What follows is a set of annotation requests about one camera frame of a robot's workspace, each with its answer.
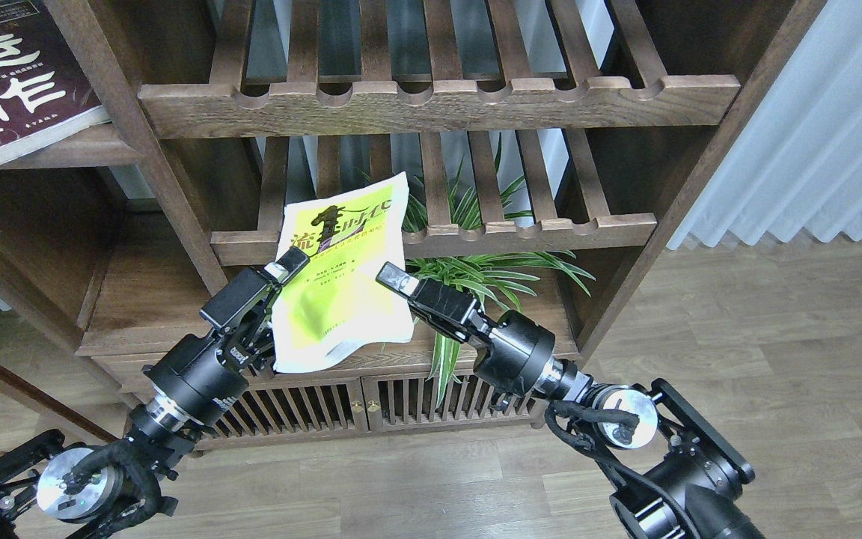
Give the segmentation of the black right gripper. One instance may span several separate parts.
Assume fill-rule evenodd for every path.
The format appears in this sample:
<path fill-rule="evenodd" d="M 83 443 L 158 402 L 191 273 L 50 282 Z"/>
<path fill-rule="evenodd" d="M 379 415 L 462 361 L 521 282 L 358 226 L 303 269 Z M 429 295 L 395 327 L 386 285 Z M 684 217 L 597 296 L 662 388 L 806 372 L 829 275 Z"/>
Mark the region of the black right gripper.
<path fill-rule="evenodd" d="M 474 371 L 497 392 L 548 394 L 541 379 L 546 366 L 554 364 L 555 336 L 547 328 L 519 311 L 506 311 L 499 320 L 490 320 L 472 294 L 417 279 L 391 262 L 383 263 L 376 282 L 406 298 L 412 313 L 438 333 L 477 349 Z"/>

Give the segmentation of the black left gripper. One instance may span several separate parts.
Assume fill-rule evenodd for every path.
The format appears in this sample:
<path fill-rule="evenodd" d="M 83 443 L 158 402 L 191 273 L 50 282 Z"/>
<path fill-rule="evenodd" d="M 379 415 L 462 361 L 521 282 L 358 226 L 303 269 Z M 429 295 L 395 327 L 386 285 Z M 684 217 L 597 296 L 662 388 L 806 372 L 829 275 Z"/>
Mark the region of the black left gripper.
<path fill-rule="evenodd" d="M 146 371 L 157 392 L 144 408 L 147 430 L 177 432 L 189 421 L 204 430 L 215 425 L 248 388 L 244 369 L 269 358 L 272 305 L 308 263 L 307 253 L 291 246 L 263 269 L 244 269 L 203 306 L 212 330 L 185 335 Z"/>

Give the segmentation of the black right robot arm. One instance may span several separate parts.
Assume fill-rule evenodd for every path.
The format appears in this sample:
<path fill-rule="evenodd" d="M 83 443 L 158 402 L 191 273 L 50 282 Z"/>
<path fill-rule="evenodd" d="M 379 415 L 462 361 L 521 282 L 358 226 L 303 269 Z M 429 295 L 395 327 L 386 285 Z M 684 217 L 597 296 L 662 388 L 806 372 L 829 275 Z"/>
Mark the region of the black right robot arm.
<path fill-rule="evenodd" d="M 632 538 L 760 538 L 736 502 L 755 478 L 749 461 L 668 381 L 603 383 L 554 354 L 555 337 L 519 311 L 492 320 L 474 296 L 387 263 L 377 280 L 442 335 L 468 342 L 494 409 L 544 401 L 558 440 L 594 460 Z"/>

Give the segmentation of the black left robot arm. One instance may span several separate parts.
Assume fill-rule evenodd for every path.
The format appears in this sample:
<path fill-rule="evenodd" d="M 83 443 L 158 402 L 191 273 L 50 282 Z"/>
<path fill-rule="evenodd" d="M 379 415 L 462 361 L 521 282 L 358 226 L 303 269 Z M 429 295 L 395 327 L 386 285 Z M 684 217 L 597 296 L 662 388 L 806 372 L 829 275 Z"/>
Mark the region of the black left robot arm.
<path fill-rule="evenodd" d="M 159 482 L 195 449 L 246 389 L 244 372 L 272 359 L 272 307 L 309 257 L 298 248 L 261 269 L 246 267 L 201 309 L 208 334 L 185 335 L 147 366 L 150 402 L 134 407 L 129 430 L 106 445 L 64 444 L 48 432 L 0 457 L 0 538 L 15 537 L 15 519 L 33 506 L 76 524 L 76 538 L 107 538 L 172 515 L 177 500 Z"/>

